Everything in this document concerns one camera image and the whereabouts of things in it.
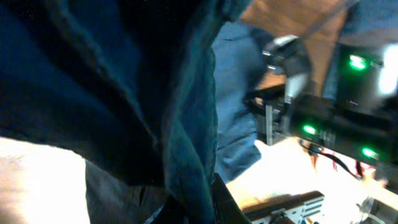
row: bright light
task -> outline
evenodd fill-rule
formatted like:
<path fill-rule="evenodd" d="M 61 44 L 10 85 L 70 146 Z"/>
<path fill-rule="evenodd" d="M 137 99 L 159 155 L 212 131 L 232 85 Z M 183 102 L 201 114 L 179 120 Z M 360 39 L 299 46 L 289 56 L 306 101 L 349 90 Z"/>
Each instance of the bright light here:
<path fill-rule="evenodd" d="M 362 149 L 362 153 L 368 158 L 378 159 L 378 157 L 379 157 L 379 154 L 377 154 L 372 149 L 367 148 L 367 147 L 364 147 Z"/>
<path fill-rule="evenodd" d="M 309 133 L 309 134 L 315 134 L 315 133 L 317 133 L 317 130 L 316 130 L 315 128 L 309 126 L 309 125 L 305 125 L 305 126 L 303 127 L 303 129 L 304 129 L 304 131 L 305 131 L 306 133 Z"/>
<path fill-rule="evenodd" d="M 366 68 L 366 62 L 365 59 L 356 56 L 356 55 L 350 55 L 349 56 L 350 61 L 350 65 L 351 67 L 353 67 L 356 70 L 364 70 Z"/>
<path fill-rule="evenodd" d="M 379 75 L 379 94 L 384 96 L 395 95 L 398 83 L 398 46 L 391 46 L 384 52 L 384 66 Z"/>

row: wooden table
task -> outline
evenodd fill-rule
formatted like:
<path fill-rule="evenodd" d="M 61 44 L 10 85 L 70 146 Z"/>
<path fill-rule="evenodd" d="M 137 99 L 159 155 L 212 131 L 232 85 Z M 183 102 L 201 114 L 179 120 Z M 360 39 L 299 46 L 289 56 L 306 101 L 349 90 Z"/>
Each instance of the wooden table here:
<path fill-rule="evenodd" d="M 275 37 L 301 35 L 323 13 L 344 0 L 254 0 L 241 17 Z M 305 41 L 313 63 L 313 80 L 320 95 L 335 42 L 346 18 L 342 12 Z"/>

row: dark blue cloth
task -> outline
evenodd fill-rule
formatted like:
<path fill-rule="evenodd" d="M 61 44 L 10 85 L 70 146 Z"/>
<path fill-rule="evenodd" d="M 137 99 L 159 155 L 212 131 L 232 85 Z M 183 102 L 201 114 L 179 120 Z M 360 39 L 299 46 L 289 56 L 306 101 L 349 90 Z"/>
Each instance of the dark blue cloth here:
<path fill-rule="evenodd" d="M 395 0 L 360 0 L 349 10 L 342 35 L 396 29 L 397 15 L 398 2 Z"/>
<path fill-rule="evenodd" d="M 169 223 L 211 222 L 211 44 L 248 4 L 1 2 L 0 135 L 73 150 L 130 186 L 164 187 Z"/>
<path fill-rule="evenodd" d="M 242 99 L 264 77 L 267 64 L 262 50 L 271 40 L 262 29 L 228 22 L 213 43 L 219 140 L 215 172 L 226 183 L 261 158 L 254 145 L 254 117 Z"/>

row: wire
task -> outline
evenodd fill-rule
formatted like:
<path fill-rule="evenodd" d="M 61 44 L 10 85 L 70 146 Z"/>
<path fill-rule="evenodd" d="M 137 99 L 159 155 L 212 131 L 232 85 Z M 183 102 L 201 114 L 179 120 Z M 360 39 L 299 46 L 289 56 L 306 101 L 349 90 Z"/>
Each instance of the wire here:
<path fill-rule="evenodd" d="M 320 152 L 320 151 L 314 151 L 314 150 L 311 149 L 311 147 L 304 146 L 304 143 L 303 143 L 303 140 L 302 140 L 302 139 L 298 140 L 298 143 L 299 143 L 303 148 L 305 148 L 305 149 L 308 150 L 308 151 L 311 151 L 311 152 L 314 152 L 314 153 L 323 155 L 323 156 L 325 156 L 325 157 L 327 157 L 327 158 L 333 160 L 334 162 L 336 162 L 337 164 L 339 164 L 345 171 L 347 171 L 349 174 L 351 174 L 355 179 L 357 179 L 357 180 L 363 180 L 363 173 L 362 173 L 361 168 L 359 168 L 359 167 L 361 167 L 361 166 L 358 165 L 358 163 L 359 163 L 358 161 L 357 161 L 356 168 L 357 168 L 357 172 L 358 172 L 359 176 L 353 174 L 353 173 L 349 170 L 348 166 L 347 166 L 343 161 L 341 161 L 339 158 L 337 158 L 336 156 L 331 155 L 331 154 L 326 154 L 326 153 L 323 153 L 323 152 Z"/>
<path fill-rule="evenodd" d="M 286 218 L 287 217 L 284 214 L 280 214 L 277 217 L 272 218 L 268 224 L 278 224 L 278 223 L 280 223 L 280 221 L 286 220 Z"/>
<path fill-rule="evenodd" d="M 373 219 L 377 223 L 386 224 L 383 220 L 381 220 L 380 218 L 378 218 L 377 216 L 375 216 L 373 214 L 368 213 L 368 218 Z"/>

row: green led light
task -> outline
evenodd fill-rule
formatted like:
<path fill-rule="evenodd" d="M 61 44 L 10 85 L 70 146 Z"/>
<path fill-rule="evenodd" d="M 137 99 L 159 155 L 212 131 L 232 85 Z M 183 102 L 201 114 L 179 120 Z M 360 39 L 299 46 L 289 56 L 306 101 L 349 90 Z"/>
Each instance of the green led light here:
<path fill-rule="evenodd" d="M 365 59 L 355 56 L 355 55 L 350 55 L 349 59 L 351 60 L 349 62 L 349 65 L 355 69 L 355 70 L 364 70 L 366 68 L 366 62 Z"/>
<path fill-rule="evenodd" d="M 364 147 L 362 149 L 362 153 L 368 158 L 378 159 L 378 157 L 379 157 L 379 154 L 377 154 L 376 152 L 374 152 L 372 149 L 370 149 L 368 147 Z"/>
<path fill-rule="evenodd" d="M 309 125 L 305 125 L 305 126 L 303 127 L 303 130 L 304 130 L 306 133 L 309 133 L 309 134 L 315 134 L 315 133 L 317 133 L 317 130 L 316 130 L 315 128 L 313 128 L 312 126 L 309 126 Z"/>

